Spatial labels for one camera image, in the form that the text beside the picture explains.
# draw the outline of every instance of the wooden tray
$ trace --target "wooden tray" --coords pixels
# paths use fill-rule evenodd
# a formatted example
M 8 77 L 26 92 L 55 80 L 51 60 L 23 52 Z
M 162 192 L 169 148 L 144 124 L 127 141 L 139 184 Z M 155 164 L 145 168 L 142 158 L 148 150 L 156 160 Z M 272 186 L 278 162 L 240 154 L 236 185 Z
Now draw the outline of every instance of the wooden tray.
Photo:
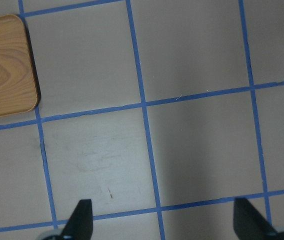
M 30 111 L 38 100 L 25 26 L 0 16 L 0 116 Z

